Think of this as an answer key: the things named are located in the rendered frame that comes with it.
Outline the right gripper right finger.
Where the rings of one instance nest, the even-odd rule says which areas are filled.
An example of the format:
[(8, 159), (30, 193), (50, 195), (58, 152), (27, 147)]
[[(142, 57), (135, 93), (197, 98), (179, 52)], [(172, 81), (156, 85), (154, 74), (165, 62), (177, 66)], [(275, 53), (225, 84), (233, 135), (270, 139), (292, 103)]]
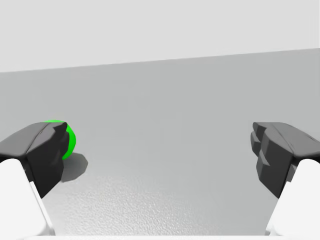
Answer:
[(320, 140), (282, 122), (254, 122), (260, 182), (278, 199), (267, 236), (320, 236)]

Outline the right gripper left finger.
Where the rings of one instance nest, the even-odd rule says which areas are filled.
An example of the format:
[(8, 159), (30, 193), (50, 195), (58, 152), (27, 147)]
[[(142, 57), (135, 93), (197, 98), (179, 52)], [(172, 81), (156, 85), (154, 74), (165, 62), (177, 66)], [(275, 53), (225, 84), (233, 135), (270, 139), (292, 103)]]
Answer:
[(62, 179), (67, 128), (37, 122), (0, 141), (0, 236), (56, 234), (42, 199)]

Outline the green ball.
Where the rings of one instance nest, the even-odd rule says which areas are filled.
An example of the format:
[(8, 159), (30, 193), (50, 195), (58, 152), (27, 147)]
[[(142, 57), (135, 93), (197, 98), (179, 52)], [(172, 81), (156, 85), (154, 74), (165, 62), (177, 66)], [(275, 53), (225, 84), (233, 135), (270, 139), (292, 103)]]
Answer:
[(76, 135), (70, 125), (64, 120), (51, 119), (44, 121), (41, 145), (45, 158), (53, 164), (71, 156), (76, 146)]

